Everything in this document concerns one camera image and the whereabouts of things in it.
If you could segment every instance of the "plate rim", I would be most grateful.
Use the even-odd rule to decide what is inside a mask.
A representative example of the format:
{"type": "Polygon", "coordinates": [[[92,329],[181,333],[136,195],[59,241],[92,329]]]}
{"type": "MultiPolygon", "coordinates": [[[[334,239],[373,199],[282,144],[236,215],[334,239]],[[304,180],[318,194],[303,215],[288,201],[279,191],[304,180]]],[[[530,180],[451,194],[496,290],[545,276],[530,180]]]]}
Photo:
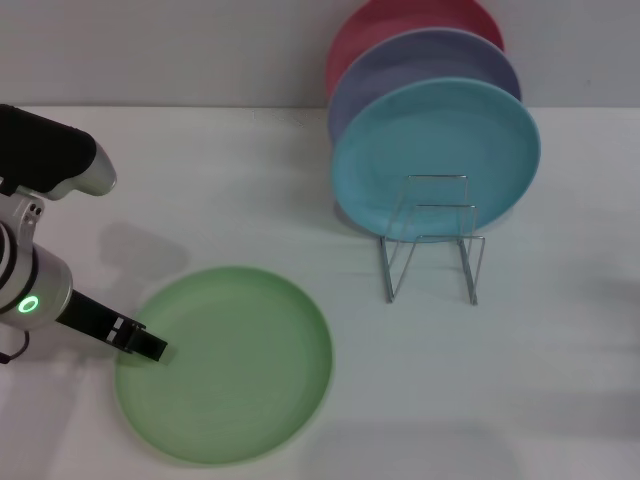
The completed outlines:
{"type": "MultiPolygon", "coordinates": [[[[429,79],[429,80],[423,80],[420,82],[415,82],[412,83],[410,85],[407,85],[405,87],[399,88],[397,90],[394,90],[393,92],[389,92],[386,95],[383,95],[382,97],[378,98],[376,101],[370,103],[369,105],[367,105],[366,108],[364,108],[349,124],[349,126],[345,129],[342,137],[340,138],[340,140],[336,143],[336,145],[333,148],[333,152],[331,155],[331,187],[332,190],[334,192],[334,198],[336,199],[336,201],[338,202],[338,204],[341,206],[342,210],[344,211],[344,213],[347,215],[347,217],[349,217],[349,219],[351,219],[351,221],[353,221],[356,225],[364,228],[365,230],[367,230],[368,232],[371,232],[372,234],[376,235],[376,236],[383,236],[384,234],[375,232],[370,230],[369,228],[367,228],[366,226],[362,225],[360,222],[358,222],[356,219],[352,218],[349,213],[347,212],[347,210],[342,206],[342,204],[340,203],[338,196],[335,194],[336,192],[336,188],[335,188],[335,184],[336,184],[336,178],[338,177],[337,175],[337,169],[336,169],[336,164],[338,162],[336,162],[336,157],[337,157],[337,152],[340,150],[342,143],[345,141],[345,139],[348,137],[349,131],[353,130],[357,127],[358,123],[362,122],[363,118],[366,117],[366,115],[368,114],[369,110],[372,110],[374,108],[377,108],[377,106],[383,102],[387,102],[389,99],[399,96],[399,95],[404,95],[407,91],[409,90],[413,90],[413,89],[421,89],[421,88],[428,88],[431,85],[437,85],[437,84],[461,84],[461,85],[473,85],[474,88],[480,88],[480,89],[488,89],[488,90],[493,90],[498,96],[502,96],[506,99],[507,102],[513,103],[515,105],[517,105],[517,107],[524,113],[524,118],[526,118],[529,122],[529,124],[532,126],[532,132],[535,135],[535,146],[536,146],[536,155],[535,155],[535,165],[534,165],[534,169],[533,169],[533,174],[531,175],[531,178],[529,179],[529,182],[527,183],[526,188],[522,189],[522,192],[520,192],[520,195],[518,195],[518,197],[515,199],[515,201],[513,203],[511,203],[511,205],[504,211],[502,212],[500,215],[496,216],[495,218],[491,219],[490,221],[479,225],[477,228],[483,228],[486,227],[488,225],[490,225],[491,223],[493,223],[494,221],[496,221],[497,219],[499,219],[500,217],[502,217],[502,215],[504,215],[507,211],[509,211],[509,209],[513,208],[521,199],[522,197],[527,193],[527,191],[529,190],[529,188],[531,188],[531,185],[533,183],[533,180],[535,179],[536,175],[538,174],[538,170],[540,168],[540,159],[542,156],[542,142],[541,142],[541,138],[540,138],[540,131],[538,129],[538,125],[535,121],[535,119],[533,118],[533,116],[531,115],[531,112],[529,112],[529,109],[526,108],[522,102],[518,101],[517,99],[515,99],[510,93],[505,92],[504,90],[502,90],[499,87],[496,87],[494,85],[491,85],[490,83],[486,83],[483,82],[481,80],[474,80],[474,79],[469,79],[469,78],[462,78],[462,77],[442,77],[442,78],[433,78],[433,79],[429,79]]],[[[389,237],[391,240],[398,240],[397,238],[394,237],[389,237]]]]}
{"type": "MultiPolygon", "coordinates": [[[[513,95],[511,92],[507,92],[509,93],[511,96],[513,96],[514,98],[516,98],[519,102],[522,102],[522,86],[520,84],[520,78],[518,77],[518,72],[516,71],[515,67],[513,66],[513,64],[511,63],[511,61],[509,60],[509,57],[507,57],[506,53],[503,50],[500,50],[500,48],[498,48],[494,43],[490,42],[489,40],[487,40],[486,38],[484,38],[481,35],[478,35],[474,32],[469,32],[467,30],[462,30],[460,28],[455,28],[455,27],[424,27],[424,28],[414,28],[412,30],[407,30],[406,32],[402,32],[399,33],[397,35],[393,35],[385,40],[383,40],[382,42],[373,45],[372,47],[370,47],[369,49],[367,49],[365,52],[363,52],[362,54],[360,54],[358,56],[358,58],[356,58],[351,65],[349,65],[349,68],[347,68],[344,73],[340,76],[340,79],[338,80],[338,82],[336,82],[336,85],[333,89],[333,92],[331,94],[331,97],[329,98],[329,104],[327,105],[327,125],[330,125],[331,122],[331,113],[333,111],[335,111],[335,101],[336,101],[336,96],[338,93],[338,90],[340,89],[340,86],[342,85],[343,81],[345,80],[345,78],[347,77],[347,75],[349,74],[349,72],[352,72],[353,70],[355,70],[355,68],[357,67],[358,62],[362,61],[364,58],[366,58],[369,55],[372,55],[374,51],[378,50],[378,48],[384,47],[386,44],[391,43],[393,41],[398,41],[399,39],[405,37],[405,36],[413,36],[416,34],[439,34],[439,33],[453,33],[456,35],[460,35],[461,37],[472,37],[474,38],[474,40],[476,41],[480,41],[480,43],[484,43],[485,46],[489,46],[490,48],[494,49],[500,56],[501,58],[503,58],[505,60],[505,63],[507,65],[509,65],[511,67],[511,72],[513,73],[513,76],[516,80],[516,87],[518,89],[517,93],[518,95],[515,96],[513,95]]],[[[451,77],[448,75],[443,75],[442,77],[437,77],[437,78],[431,78],[431,79],[425,79],[425,80],[419,80],[418,82],[411,82],[406,86],[409,85],[413,85],[414,83],[420,83],[423,81],[427,81],[427,80],[437,80],[439,78],[469,78],[469,77],[451,77]]],[[[386,93],[385,95],[382,95],[379,98],[382,98],[386,95],[388,95],[391,92],[386,93]]],[[[351,120],[351,122],[353,122],[356,119],[357,115],[353,117],[353,119],[351,120]]],[[[344,135],[344,133],[346,133],[347,129],[345,128],[342,132],[342,134],[344,135]]],[[[329,135],[332,137],[332,141],[333,136],[331,134],[331,129],[329,128],[329,135]]]]}
{"type": "MultiPolygon", "coordinates": [[[[348,67],[343,69],[342,73],[340,74],[340,76],[333,82],[333,88],[331,88],[331,81],[330,81],[330,66],[332,63],[332,59],[335,57],[335,51],[338,48],[338,39],[344,34],[344,32],[347,30],[347,28],[349,27],[349,25],[352,22],[355,22],[356,20],[359,19],[359,17],[361,16],[367,16],[367,10],[369,10],[370,8],[374,8],[371,5],[373,5],[374,3],[381,3],[381,1],[377,1],[377,0],[368,0],[366,3],[364,3],[363,5],[361,5],[360,7],[358,7],[356,10],[353,11],[353,13],[351,13],[351,15],[349,15],[341,24],[340,24],[340,28],[338,29],[337,33],[335,34],[335,36],[333,37],[333,40],[331,41],[331,45],[329,46],[329,50],[327,52],[327,59],[325,61],[325,75],[324,75],[324,80],[325,80],[325,95],[327,96],[331,96],[333,94],[333,92],[335,91],[338,83],[340,82],[340,79],[342,78],[342,76],[344,75],[344,73],[347,71],[348,67]]],[[[500,26],[498,25],[497,20],[493,17],[493,15],[491,15],[491,13],[489,12],[489,10],[487,10],[484,6],[480,5],[480,3],[476,2],[475,0],[468,0],[468,3],[473,4],[473,6],[475,8],[478,8],[480,14],[482,16],[485,17],[485,20],[489,20],[489,22],[491,23],[491,28],[495,30],[495,34],[497,34],[496,39],[499,42],[498,44],[494,44],[496,45],[497,48],[499,48],[500,50],[504,51],[505,49],[505,44],[504,44],[504,36],[502,35],[502,32],[500,31],[500,26]]]]}
{"type": "Polygon", "coordinates": [[[310,427],[313,421],[320,415],[329,397],[329,393],[331,391],[331,388],[334,382],[334,377],[335,377],[335,364],[336,364],[335,342],[333,340],[331,329],[329,328],[329,322],[327,321],[327,317],[324,315],[324,313],[322,312],[318,304],[313,300],[313,298],[311,298],[311,296],[308,295],[302,288],[300,288],[298,285],[296,285],[294,282],[284,277],[283,275],[274,273],[266,269],[248,266],[248,265],[246,266],[245,265],[222,265],[217,267],[210,267],[210,268],[195,270],[193,272],[187,273],[186,275],[179,277],[178,279],[172,281],[168,285],[164,285],[161,288],[159,288],[155,293],[149,296],[142,303],[142,306],[138,308],[138,311],[136,312],[135,316],[138,317],[140,313],[144,310],[144,308],[148,306],[149,303],[151,303],[157,297],[160,297],[161,295],[165,294],[168,290],[170,290],[172,287],[175,287],[177,284],[183,281],[186,281],[187,279],[192,279],[193,277],[196,277],[199,275],[205,275],[212,271],[221,271],[221,270],[227,270],[227,271],[244,270],[248,272],[270,276],[276,279],[277,281],[282,282],[283,284],[286,284],[290,288],[297,290],[299,294],[302,294],[305,301],[308,302],[309,305],[318,314],[319,319],[321,320],[321,324],[323,325],[323,330],[327,335],[328,346],[329,346],[329,352],[328,352],[329,353],[328,355],[329,369],[328,369],[328,374],[326,378],[326,384],[324,386],[324,391],[322,392],[322,395],[320,396],[320,399],[318,400],[317,405],[313,409],[313,412],[311,412],[311,415],[309,415],[309,417],[297,429],[295,429],[287,438],[282,440],[277,445],[254,456],[241,458],[241,459],[230,461],[230,462],[199,462],[199,461],[194,461],[192,459],[185,458],[183,456],[176,455],[175,453],[167,451],[166,449],[160,447],[156,443],[150,441],[147,437],[145,437],[139,431],[138,428],[135,427],[134,422],[131,420],[131,417],[129,416],[129,414],[127,414],[126,409],[123,406],[123,402],[121,400],[121,395],[120,395],[120,387],[118,386],[118,378],[119,378],[118,372],[121,369],[121,367],[119,367],[120,359],[128,358],[129,354],[119,352],[115,356],[114,362],[112,363],[111,386],[112,386],[112,397],[114,398],[116,403],[116,408],[119,411],[120,420],[124,420],[124,422],[122,423],[126,424],[126,428],[141,441],[142,446],[146,447],[145,449],[150,449],[153,454],[159,454],[161,457],[164,457],[165,459],[177,461],[185,465],[196,466],[196,467],[225,468],[225,467],[234,466],[234,465],[243,465],[253,461],[260,460],[265,456],[271,455],[277,452],[278,450],[285,448],[290,443],[292,443],[296,438],[298,438],[298,436],[301,435],[306,428],[310,427]]]}

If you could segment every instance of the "plate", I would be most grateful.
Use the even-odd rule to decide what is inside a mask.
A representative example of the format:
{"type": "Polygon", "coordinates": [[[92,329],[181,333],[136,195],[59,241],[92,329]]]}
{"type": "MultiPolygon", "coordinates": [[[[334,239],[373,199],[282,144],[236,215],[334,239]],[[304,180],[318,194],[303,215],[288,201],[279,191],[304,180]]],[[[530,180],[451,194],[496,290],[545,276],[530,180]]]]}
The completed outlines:
{"type": "MultiPolygon", "coordinates": [[[[336,145],[331,176],[347,216],[384,235],[408,175],[466,175],[468,201],[482,227],[524,195],[539,160],[538,130],[518,100],[488,83],[443,78],[414,83],[365,108],[336,145]]],[[[413,182],[401,220],[413,205],[465,203],[463,185],[454,183],[413,182]]],[[[456,234],[457,213],[426,209],[404,234],[394,230],[390,237],[456,234]]]]}
{"type": "Polygon", "coordinates": [[[326,70],[328,96],[347,68],[371,47],[425,27],[466,30],[504,50],[498,26],[473,0],[370,0],[347,20],[331,45],[326,70]]]}
{"type": "Polygon", "coordinates": [[[118,400],[144,440],[178,459],[220,465],[263,455],[309,420],[329,385],[333,350],[320,310],[271,273],[188,276],[137,319],[171,350],[161,363],[121,354],[118,400]]]}
{"type": "Polygon", "coordinates": [[[329,104],[332,141],[337,142],[373,101],[411,83],[438,77],[482,80],[521,98],[515,70],[491,42],[451,28],[414,30],[371,48],[342,76],[329,104]]]}

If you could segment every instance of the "pink plate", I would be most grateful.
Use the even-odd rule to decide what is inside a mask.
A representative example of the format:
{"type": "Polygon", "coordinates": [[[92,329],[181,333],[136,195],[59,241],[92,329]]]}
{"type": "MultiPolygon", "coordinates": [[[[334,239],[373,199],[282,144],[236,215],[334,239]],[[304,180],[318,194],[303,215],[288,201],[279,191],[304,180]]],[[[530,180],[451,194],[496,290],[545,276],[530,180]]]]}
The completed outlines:
{"type": "Polygon", "coordinates": [[[425,27],[452,27],[480,35],[504,50],[498,26],[473,0],[370,0],[342,26],[327,60],[331,96],[353,61],[378,43],[425,27]]]}

